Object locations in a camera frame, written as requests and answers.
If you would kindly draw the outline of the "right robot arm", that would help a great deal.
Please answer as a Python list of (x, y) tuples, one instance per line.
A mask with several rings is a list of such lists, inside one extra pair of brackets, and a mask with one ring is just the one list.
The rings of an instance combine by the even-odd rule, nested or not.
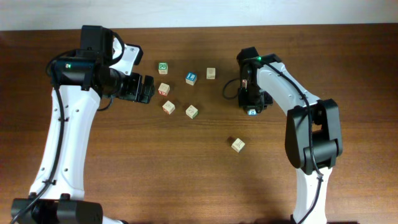
[(337, 103), (306, 90), (276, 54), (260, 56), (249, 47), (236, 60), (239, 107), (254, 115), (277, 103), (286, 115), (285, 153), (297, 175), (291, 223), (326, 223), (328, 179), (343, 152)]

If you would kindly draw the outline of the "Y letter wooden block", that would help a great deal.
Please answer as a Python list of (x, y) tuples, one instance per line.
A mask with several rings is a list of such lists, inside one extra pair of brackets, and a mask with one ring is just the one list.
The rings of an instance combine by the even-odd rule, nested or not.
[(242, 141), (240, 138), (236, 138), (233, 143), (231, 144), (231, 147), (236, 151), (236, 152), (240, 152), (244, 146), (246, 145), (246, 143), (244, 141)]

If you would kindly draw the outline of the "green edged wooden block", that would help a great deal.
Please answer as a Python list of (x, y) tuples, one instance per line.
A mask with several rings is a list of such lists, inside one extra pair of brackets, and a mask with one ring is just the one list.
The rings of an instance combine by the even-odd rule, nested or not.
[(193, 105), (190, 105), (186, 110), (186, 115), (193, 119), (197, 114), (198, 114), (198, 109), (194, 107)]

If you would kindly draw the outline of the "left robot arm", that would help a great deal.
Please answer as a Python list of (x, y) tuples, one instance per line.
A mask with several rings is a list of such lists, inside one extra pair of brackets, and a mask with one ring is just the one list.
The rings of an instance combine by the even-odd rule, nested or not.
[(102, 26), (81, 28), (80, 46), (51, 59), (52, 116), (40, 169), (27, 198), (12, 202), (13, 223), (111, 223), (84, 199), (91, 126), (103, 98), (148, 104), (154, 79), (135, 73), (143, 51)]

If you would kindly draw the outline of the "blue D wooden block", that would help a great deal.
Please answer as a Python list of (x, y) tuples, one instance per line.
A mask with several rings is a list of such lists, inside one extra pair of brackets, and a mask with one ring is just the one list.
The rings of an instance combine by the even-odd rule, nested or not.
[(251, 110), (248, 110), (248, 115), (249, 115), (249, 116), (256, 116), (256, 115), (257, 115), (257, 112), (256, 112), (255, 109), (251, 109)]

